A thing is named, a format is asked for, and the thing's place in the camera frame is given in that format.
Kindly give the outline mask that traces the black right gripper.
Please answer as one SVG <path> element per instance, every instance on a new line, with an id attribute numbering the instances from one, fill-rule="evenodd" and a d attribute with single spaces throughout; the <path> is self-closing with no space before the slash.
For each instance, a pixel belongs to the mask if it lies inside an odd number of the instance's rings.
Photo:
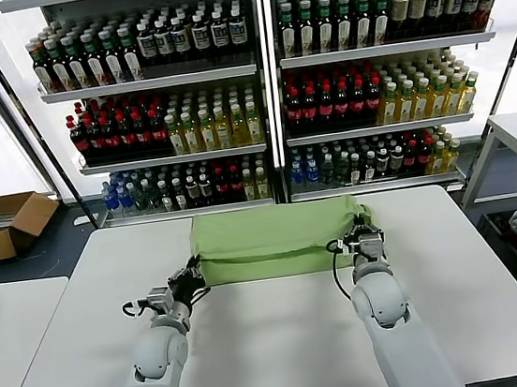
<path id="1" fill-rule="evenodd" d="M 362 240 L 379 240 L 384 242 L 385 235 L 382 229 L 379 229 L 370 219 L 363 220 L 363 217 L 354 217 L 353 225 L 348 230 L 345 238 L 345 244 L 357 246 Z"/>

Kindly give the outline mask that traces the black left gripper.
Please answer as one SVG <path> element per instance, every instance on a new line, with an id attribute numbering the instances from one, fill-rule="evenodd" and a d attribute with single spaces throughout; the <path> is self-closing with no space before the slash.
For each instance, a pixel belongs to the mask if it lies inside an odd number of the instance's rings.
<path id="1" fill-rule="evenodd" d="M 207 285 L 202 275 L 200 256 L 189 258 L 185 268 L 171 276 L 168 286 L 173 299 L 185 305 L 193 305 L 202 298 L 207 293 Z"/>

